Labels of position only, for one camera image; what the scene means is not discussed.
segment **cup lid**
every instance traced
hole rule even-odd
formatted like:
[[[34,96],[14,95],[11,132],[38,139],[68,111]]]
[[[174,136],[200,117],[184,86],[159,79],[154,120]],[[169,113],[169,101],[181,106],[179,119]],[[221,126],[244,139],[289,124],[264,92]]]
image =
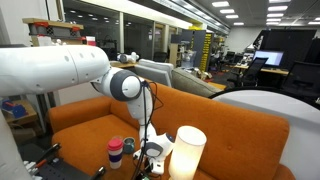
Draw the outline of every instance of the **cup lid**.
[[[116,151],[116,150],[119,150],[123,147],[123,142],[121,139],[119,138],[115,138],[115,139],[111,139],[109,142],[108,142],[108,146],[107,146],[107,149],[108,150],[111,150],[111,151]]]

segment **ceiling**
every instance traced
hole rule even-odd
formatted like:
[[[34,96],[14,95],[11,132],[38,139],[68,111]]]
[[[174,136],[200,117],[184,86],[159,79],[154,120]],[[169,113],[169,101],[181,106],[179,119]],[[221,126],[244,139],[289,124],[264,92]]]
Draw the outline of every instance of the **ceiling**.
[[[178,17],[182,20],[192,22],[189,17],[183,17],[181,13],[173,12],[170,8],[162,6],[157,0],[131,0],[138,4],[147,6],[157,11],[168,15]],[[182,4],[183,0],[171,0],[176,4]],[[291,0],[287,3],[272,3],[268,0],[228,0],[230,6],[224,8],[217,8],[212,6],[212,2],[223,0],[184,0],[184,2],[193,5],[196,9],[201,10],[206,15],[213,17],[213,19],[220,22],[227,27],[234,26],[234,22],[243,22],[244,26],[267,26],[268,7],[287,5],[288,8],[283,13],[279,25],[277,26],[310,26],[308,23],[314,21],[315,18],[320,17],[320,0]],[[221,9],[234,9],[239,16],[237,19],[227,19],[226,14],[221,14]]]

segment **couch armrest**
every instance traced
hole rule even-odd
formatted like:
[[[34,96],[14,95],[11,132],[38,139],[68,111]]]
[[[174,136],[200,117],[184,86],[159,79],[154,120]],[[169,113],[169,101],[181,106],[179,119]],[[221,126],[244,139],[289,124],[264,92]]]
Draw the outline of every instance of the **couch armrest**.
[[[273,177],[273,180],[295,180],[296,178],[292,174],[289,168],[279,164],[276,174]]]
[[[110,114],[111,98],[101,96],[49,109],[53,133]]]

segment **white pillar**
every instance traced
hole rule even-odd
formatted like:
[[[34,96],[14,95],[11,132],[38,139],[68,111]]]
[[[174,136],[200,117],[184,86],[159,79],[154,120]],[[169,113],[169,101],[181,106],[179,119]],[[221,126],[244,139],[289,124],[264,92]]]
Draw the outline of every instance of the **white pillar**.
[[[168,41],[169,41],[169,25],[166,24],[163,29],[163,44],[162,44],[162,52],[168,51]]]
[[[124,53],[124,19],[123,12],[120,12],[119,17],[119,25],[120,25],[120,53]]]

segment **glowing lamp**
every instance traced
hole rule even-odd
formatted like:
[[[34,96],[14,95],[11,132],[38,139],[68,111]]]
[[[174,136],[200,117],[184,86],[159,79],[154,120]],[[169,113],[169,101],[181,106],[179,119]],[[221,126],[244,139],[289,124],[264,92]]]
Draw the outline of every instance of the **glowing lamp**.
[[[193,179],[206,142],[206,135],[195,127],[182,126],[178,129],[169,164],[171,179]]]

